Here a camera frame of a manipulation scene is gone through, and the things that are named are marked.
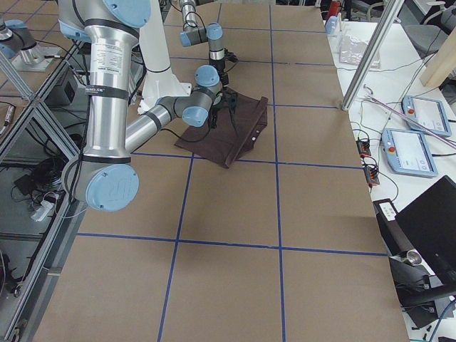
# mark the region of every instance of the white table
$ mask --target white table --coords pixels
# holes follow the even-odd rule
[[[368,40],[372,36],[376,24],[345,22],[343,23],[343,25],[343,32],[345,34],[355,36],[356,38],[359,38],[361,40]],[[341,84],[342,91],[345,93],[355,71],[347,71],[342,70],[340,68],[355,69],[356,67],[347,63],[340,63],[339,53],[337,49],[338,39],[328,39],[330,41],[331,48],[333,49],[334,63],[338,68],[339,82]],[[416,62],[411,64],[410,66],[400,68],[396,71],[385,71],[379,73],[372,72],[373,70],[377,69],[371,69],[364,83],[370,89],[373,90],[374,97],[378,100],[384,103],[397,102],[401,100],[400,96],[412,80],[415,71],[419,69],[419,67],[422,65],[419,55],[413,48],[413,45],[406,36],[401,25],[393,24],[393,27],[391,28],[389,34],[383,42],[383,45],[380,48],[381,67],[378,70],[381,71],[395,69],[399,66],[404,66],[409,63],[412,63],[413,61]],[[407,92],[408,95],[418,95],[432,89],[426,88],[421,84],[419,75],[413,82],[412,86],[410,87],[410,90]],[[356,100],[349,110],[350,119],[352,122],[354,122],[352,123],[353,129],[359,128],[356,123],[359,123],[361,121],[361,98],[363,98],[364,95],[365,91],[361,90],[358,94],[359,100]],[[442,93],[438,89],[426,93],[423,97],[441,100],[444,103],[448,118],[456,118],[450,106],[444,99]],[[391,106],[395,106],[396,109],[400,111],[401,107],[399,103],[397,105],[392,104]],[[362,124],[364,126],[372,128],[374,130],[378,130],[380,132],[383,130],[385,125],[388,128],[409,129],[407,124],[396,115],[393,114],[389,121],[388,116],[389,112],[387,112],[387,110],[380,107],[379,105],[375,105],[369,102],[363,103]],[[451,128],[453,131],[453,135],[450,139],[454,140],[456,137],[456,125],[451,124]],[[369,130],[366,128],[361,129],[367,131],[371,139],[380,138],[380,135],[373,130]],[[355,137],[357,137],[358,131],[354,131],[354,134]],[[442,142],[433,137],[426,136],[426,140],[428,142],[428,145],[430,146],[431,152],[434,154],[447,154],[454,152],[454,150],[452,150],[450,147],[446,146],[445,144],[443,144]],[[453,180],[456,180],[456,156],[434,158],[435,164],[437,166],[437,171],[439,172],[439,176],[436,178],[428,179],[422,177],[397,175],[392,172],[391,168],[386,162],[385,153],[383,152],[383,149],[379,149],[378,145],[380,141],[372,140],[370,143],[370,150],[372,152],[373,157],[378,161],[378,164],[380,165],[380,171],[386,174],[387,176],[391,177],[398,185],[399,195],[396,201],[394,201],[394,204],[399,211],[406,207],[408,204],[410,204],[416,197],[421,195],[426,189],[428,189],[443,175],[449,175]],[[384,198],[394,198],[396,193],[394,184],[382,175],[380,175],[379,178],[380,185],[372,189],[372,192],[370,194],[371,199],[374,201]],[[420,331],[413,331],[411,329],[411,326],[413,326],[413,322],[406,314],[404,315],[404,318],[408,327],[409,337],[413,339],[422,339],[424,333],[426,332],[425,329],[421,329]],[[437,336],[447,336],[456,338],[456,318],[444,319],[440,325],[439,332],[437,333],[435,340],[437,340]]]

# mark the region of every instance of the black monitor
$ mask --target black monitor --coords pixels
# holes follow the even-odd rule
[[[456,183],[440,178],[396,221],[441,282],[456,283]]]

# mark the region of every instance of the blue cable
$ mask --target blue cable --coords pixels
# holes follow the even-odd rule
[[[445,310],[443,310],[442,315],[440,315],[439,320],[437,321],[437,325],[435,326],[434,331],[432,332],[432,335],[429,338],[429,342],[432,342],[432,339],[434,338],[435,334],[437,333],[437,330],[439,329],[440,323],[442,323],[442,320],[445,317],[445,314],[447,313],[448,309],[451,307],[456,302],[456,299],[453,299],[450,303],[448,303],[447,307]]]

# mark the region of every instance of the folded brown shirt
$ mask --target folded brown shirt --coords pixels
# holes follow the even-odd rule
[[[203,125],[200,128],[188,127],[182,135],[182,138],[190,141],[199,140],[206,134],[207,137],[194,143],[179,139],[175,145],[228,168],[254,148],[259,134],[268,124],[267,104],[265,97],[255,100],[239,94],[234,115],[237,133],[228,108],[223,108],[218,112],[217,128],[209,134],[207,125]]]

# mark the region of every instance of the blue joint cap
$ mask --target blue joint cap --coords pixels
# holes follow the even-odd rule
[[[217,69],[213,66],[200,66],[195,73],[195,80],[199,86],[213,87],[220,82]]]
[[[9,29],[26,29],[27,25],[22,21],[18,19],[12,19],[12,20],[7,20],[5,21],[6,27]]]
[[[8,59],[12,59],[16,53],[11,50],[8,46],[0,44],[0,51],[7,57]]]
[[[210,23],[207,27],[206,36],[211,41],[216,41],[217,39],[221,39],[223,37],[223,29],[219,23]]]
[[[92,43],[92,39],[90,39],[90,36],[84,30],[65,24],[61,20],[59,20],[58,23],[60,25],[60,31],[65,37],[76,41]]]
[[[182,119],[185,123],[193,127],[201,127],[207,119],[209,113],[206,108],[193,105],[187,107],[182,112]]]
[[[150,19],[150,0],[103,0],[109,12],[122,24],[138,29]]]
[[[181,32],[179,34],[179,38],[180,38],[180,43],[182,44],[182,46],[184,46],[185,48],[187,48],[188,46],[191,46],[192,43],[190,43],[190,39],[188,38],[188,35],[187,35],[187,32]]]
[[[131,166],[110,165],[89,182],[85,200],[93,209],[116,212],[125,208],[135,198],[139,186],[138,175]]]

